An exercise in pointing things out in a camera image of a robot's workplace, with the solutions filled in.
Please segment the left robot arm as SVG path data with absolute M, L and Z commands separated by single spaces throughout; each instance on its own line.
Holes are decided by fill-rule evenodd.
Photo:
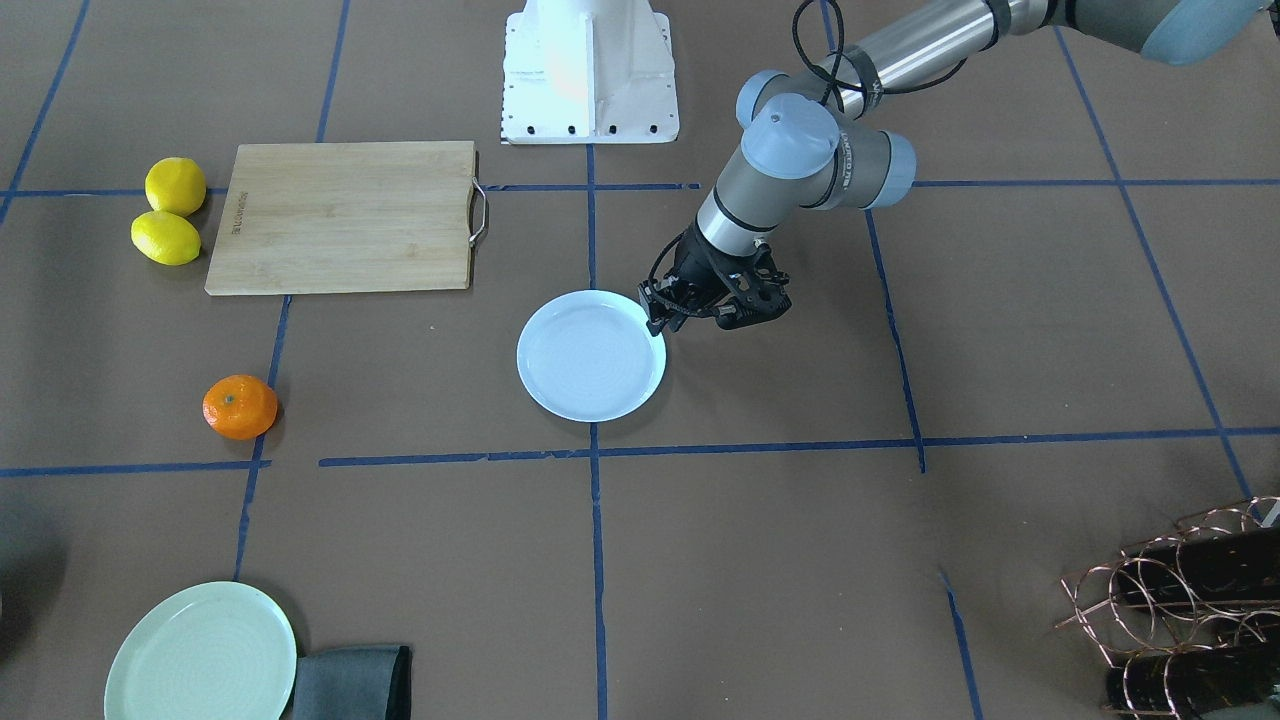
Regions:
M 849 40 L 844 12 L 827 3 L 836 47 L 804 73 L 762 70 L 740 88 L 742 136 L 689 227 L 659 254 L 637 296 L 646 331 L 690 319 L 732 331 L 774 320 L 791 306 L 788 277 L 771 236 L 799 208 L 886 208 L 916 178 L 900 135 L 861 124 L 886 99 L 951 79 L 1007 36 L 1074 29 L 1147 60 L 1184 67 L 1216 54 L 1275 1 L 932 1 Z

